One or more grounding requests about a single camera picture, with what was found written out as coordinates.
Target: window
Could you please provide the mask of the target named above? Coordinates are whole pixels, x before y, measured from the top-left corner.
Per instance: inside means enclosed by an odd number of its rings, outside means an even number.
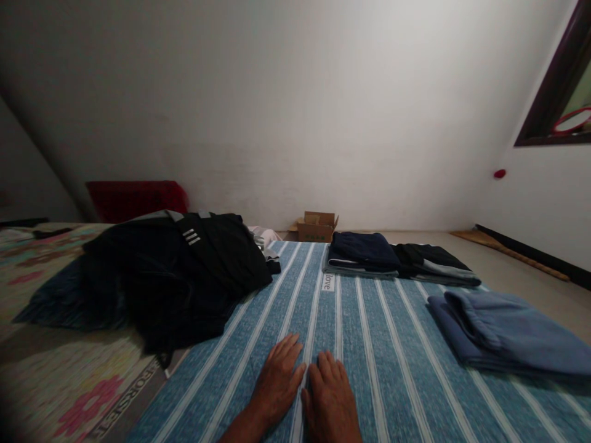
[[[573,143],[591,143],[591,0],[579,0],[515,146]]]

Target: black baseboard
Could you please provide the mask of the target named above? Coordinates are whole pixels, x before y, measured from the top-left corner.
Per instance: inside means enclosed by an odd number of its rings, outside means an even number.
[[[586,271],[578,266],[571,265],[570,263],[560,260],[559,258],[553,257],[550,254],[546,254],[540,250],[527,246],[525,243],[513,240],[503,234],[499,234],[492,229],[485,228],[482,225],[476,225],[479,231],[490,235],[495,240],[499,241],[503,246],[514,250],[532,260],[541,263],[544,266],[555,269],[570,277],[571,281],[587,290],[591,290],[591,272]]]

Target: window frame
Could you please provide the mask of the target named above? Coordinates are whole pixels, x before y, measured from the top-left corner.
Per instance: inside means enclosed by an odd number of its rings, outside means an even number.
[[[591,62],[591,0],[579,0],[515,147],[591,143],[591,133],[551,135]]]

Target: pile of clothes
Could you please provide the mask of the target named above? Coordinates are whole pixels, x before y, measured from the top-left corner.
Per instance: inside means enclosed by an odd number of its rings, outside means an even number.
[[[14,322],[78,330],[131,321],[148,354],[223,333],[236,304],[281,272],[236,214],[164,210],[104,231],[47,281]]]
[[[546,378],[591,378],[591,347],[519,297],[448,291],[428,302],[465,365]]]
[[[379,233],[334,233],[325,273],[406,278],[450,286],[480,286],[478,276],[440,246],[391,245]]]

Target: finger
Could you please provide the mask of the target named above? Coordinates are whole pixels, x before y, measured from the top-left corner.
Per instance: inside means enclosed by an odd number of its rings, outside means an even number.
[[[328,358],[326,357],[325,353],[318,354],[318,368],[320,369],[322,379],[325,382],[329,382],[334,379],[334,377],[332,376],[331,365],[330,363],[328,363]]]
[[[312,393],[318,395],[322,386],[324,385],[324,381],[322,380],[322,375],[320,374],[320,369],[314,363],[311,363],[308,368],[308,375],[310,376],[310,386],[312,387]]]
[[[279,343],[275,343],[275,346],[271,348],[271,350],[269,351],[269,355],[267,356],[267,362],[273,358],[273,356],[275,355],[275,353],[277,352],[277,348],[279,347]]]
[[[328,364],[331,366],[332,376],[340,380],[339,367],[337,366],[337,362],[334,361],[334,357],[332,356],[330,351],[326,351],[326,359],[328,360]]]
[[[299,365],[295,371],[294,374],[291,377],[291,381],[290,381],[290,387],[294,392],[294,395],[296,395],[297,392],[297,388],[298,386],[300,386],[302,384],[302,380],[304,379],[304,374],[306,373],[306,363],[302,363],[301,365]]]
[[[343,362],[341,360],[337,360],[337,366],[339,368],[341,380],[343,380],[347,384],[347,386],[350,386],[349,377],[347,376],[347,371],[345,370],[345,365],[343,365]]]
[[[279,353],[281,353],[283,346],[285,346],[285,344],[291,338],[292,335],[293,334],[291,334],[291,333],[287,334],[285,337],[283,337],[283,339],[279,343],[277,343],[275,345],[275,346],[277,346],[277,349],[275,350],[275,354],[279,355]]]
[[[314,413],[312,411],[312,399],[310,398],[310,393],[306,388],[302,389],[302,405],[304,407],[304,414],[308,420],[308,425],[310,426],[314,421]]]
[[[290,365],[293,366],[296,364],[297,356],[302,352],[304,345],[301,343],[296,343],[285,355],[285,361]]]
[[[285,357],[288,352],[290,352],[291,348],[297,343],[298,338],[300,338],[299,334],[292,334],[279,350],[278,357]]]

